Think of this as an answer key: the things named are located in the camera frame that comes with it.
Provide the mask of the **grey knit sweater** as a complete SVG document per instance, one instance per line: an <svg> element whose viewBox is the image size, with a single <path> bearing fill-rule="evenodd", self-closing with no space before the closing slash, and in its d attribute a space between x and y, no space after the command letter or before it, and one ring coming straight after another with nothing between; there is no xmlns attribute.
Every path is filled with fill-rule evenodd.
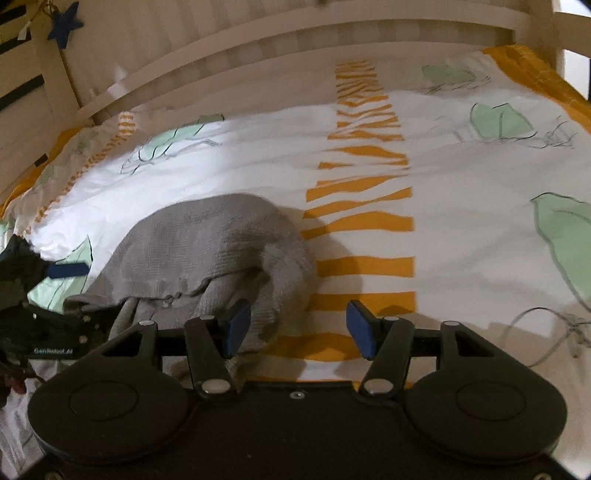
<svg viewBox="0 0 591 480"><path fill-rule="evenodd" d="M169 329L195 317L221 317L245 299L249 332L225 363L243 382L277 329L301 320L316 286L314 253L294 223L266 199L228 194L177 203L140 220L63 310L117 310L109 332L115 337L143 320Z"/></svg>

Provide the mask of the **white leaf-print duvet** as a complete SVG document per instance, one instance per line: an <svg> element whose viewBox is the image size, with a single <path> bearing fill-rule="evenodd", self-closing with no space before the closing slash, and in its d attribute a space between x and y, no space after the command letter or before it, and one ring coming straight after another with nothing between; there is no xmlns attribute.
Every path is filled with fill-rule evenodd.
<svg viewBox="0 0 591 480"><path fill-rule="evenodd" d="M352 300L418 327L458 321L560 390L554 456L589 475L590 106L529 49L215 76L70 137L3 208L1 237L91 261L83 285L31 292L60 312L140 220L228 194L279 208L317 270L304 316L243 381L360 384Z"/></svg>

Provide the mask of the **blue star ornament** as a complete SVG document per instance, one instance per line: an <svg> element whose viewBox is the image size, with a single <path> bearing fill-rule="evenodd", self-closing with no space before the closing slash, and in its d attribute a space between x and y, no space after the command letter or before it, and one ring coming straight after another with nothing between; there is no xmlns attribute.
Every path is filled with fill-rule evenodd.
<svg viewBox="0 0 591 480"><path fill-rule="evenodd" d="M59 10L56 6L50 7L49 16L52 28L47 39L54 40L61 50L67 47L70 34L84 27L84 23L77 17L78 8L78 1L74 1L64 11Z"/></svg>

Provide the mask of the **white wooden bed frame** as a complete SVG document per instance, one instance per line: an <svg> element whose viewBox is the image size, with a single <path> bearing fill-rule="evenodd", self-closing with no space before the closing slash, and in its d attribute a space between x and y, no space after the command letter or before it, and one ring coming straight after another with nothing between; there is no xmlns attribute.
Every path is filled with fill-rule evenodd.
<svg viewBox="0 0 591 480"><path fill-rule="evenodd" d="M47 36L50 7L1 5L1 192L57 135L152 104L200 79L308 51L439 55L529 46L555 68L590 53L585 1L78 1L84 27L65 49Z"/></svg>

